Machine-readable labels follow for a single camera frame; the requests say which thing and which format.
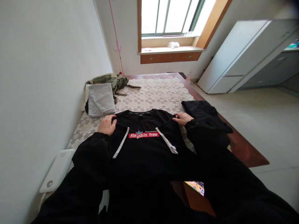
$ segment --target gray cabinet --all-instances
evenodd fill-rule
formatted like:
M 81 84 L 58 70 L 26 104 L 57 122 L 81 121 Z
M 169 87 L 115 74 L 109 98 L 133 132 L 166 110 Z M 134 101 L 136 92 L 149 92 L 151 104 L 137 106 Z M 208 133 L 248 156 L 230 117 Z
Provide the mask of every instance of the gray cabinet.
M 241 88 L 279 85 L 299 73 L 299 51 L 282 52 Z

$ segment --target white drawstring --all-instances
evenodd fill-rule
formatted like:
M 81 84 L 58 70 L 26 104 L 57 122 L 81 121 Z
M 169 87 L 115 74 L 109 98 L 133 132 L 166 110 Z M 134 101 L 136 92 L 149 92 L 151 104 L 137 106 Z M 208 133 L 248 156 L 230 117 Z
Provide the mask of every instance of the white drawstring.
M 127 137 L 128 133 L 129 133 L 129 129 L 130 129 L 130 128 L 128 127 L 128 128 L 127 128 L 127 132 L 126 132 L 124 138 L 123 138 L 122 141 L 121 141 L 121 144 L 119 145 L 119 147 L 118 147 L 116 153 L 115 153 L 114 156 L 112 157 L 113 159 L 115 159 L 115 158 L 117 157 L 119 151 L 121 150 L 122 145 L 124 144 L 124 142 L 125 142 L 125 140 L 126 140 L 126 137 Z
M 168 147 L 170 148 L 170 151 L 173 154 L 178 154 L 177 149 L 175 146 L 173 146 L 168 139 L 165 137 L 165 135 L 162 134 L 162 132 L 160 132 L 160 130 L 158 128 L 156 128 L 157 132 L 159 132 L 159 134 L 162 136 L 162 138 L 164 139 L 164 141 L 166 142 L 166 144 L 168 145 Z

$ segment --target phone screen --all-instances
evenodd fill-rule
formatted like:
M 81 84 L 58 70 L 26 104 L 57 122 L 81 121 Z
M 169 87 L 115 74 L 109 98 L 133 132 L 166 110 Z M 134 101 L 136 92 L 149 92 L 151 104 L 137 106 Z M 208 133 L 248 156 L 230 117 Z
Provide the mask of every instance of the phone screen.
M 200 181 L 185 181 L 190 187 L 200 193 L 202 196 L 205 194 L 204 183 Z

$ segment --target person's right hand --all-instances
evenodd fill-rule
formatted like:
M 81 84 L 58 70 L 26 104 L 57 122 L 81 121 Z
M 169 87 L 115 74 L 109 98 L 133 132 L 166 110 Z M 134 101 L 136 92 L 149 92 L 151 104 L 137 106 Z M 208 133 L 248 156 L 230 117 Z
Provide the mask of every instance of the person's right hand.
M 176 118 L 173 118 L 175 122 L 178 122 L 180 125 L 185 126 L 189 121 L 194 119 L 187 113 L 175 113 Z
M 112 135 L 115 130 L 115 125 L 117 122 L 116 119 L 112 122 L 112 118 L 114 117 L 116 117 L 116 115 L 107 115 L 106 117 L 104 117 L 97 131 L 107 135 Z

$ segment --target pink clothes hanger hook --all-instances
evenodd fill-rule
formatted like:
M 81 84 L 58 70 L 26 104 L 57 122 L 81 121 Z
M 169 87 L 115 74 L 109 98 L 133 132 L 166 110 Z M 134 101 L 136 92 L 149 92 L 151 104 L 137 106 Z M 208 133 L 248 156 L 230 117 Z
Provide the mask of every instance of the pink clothes hanger hook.
M 110 10 L 111 10 L 111 15 L 112 15 L 112 21 L 113 21 L 114 32 L 115 32 L 115 37 L 116 37 L 116 47 L 117 47 L 117 50 L 115 50 L 114 47 L 113 47 L 113 50 L 116 51 L 116 52 L 117 51 L 119 52 L 119 58 L 121 60 L 121 47 L 119 46 L 118 39 L 117 39 L 114 16 L 113 16 L 113 11 L 112 11 L 112 6 L 111 6 L 111 0 L 109 0 L 109 5 L 110 5 Z M 122 68 L 122 62 L 121 62 L 121 70 L 122 71 L 120 71 L 120 72 L 122 72 L 122 74 L 124 74 L 124 69 Z

